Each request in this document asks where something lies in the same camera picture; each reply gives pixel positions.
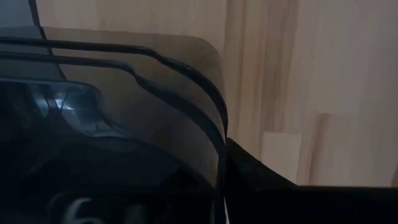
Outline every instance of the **wood grain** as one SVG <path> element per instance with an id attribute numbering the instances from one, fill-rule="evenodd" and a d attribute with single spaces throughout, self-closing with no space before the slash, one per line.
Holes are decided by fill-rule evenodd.
<path id="1" fill-rule="evenodd" d="M 398 1 L 37 4 L 45 26 L 205 39 L 223 59 L 229 136 L 252 155 L 298 184 L 396 186 Z"/>

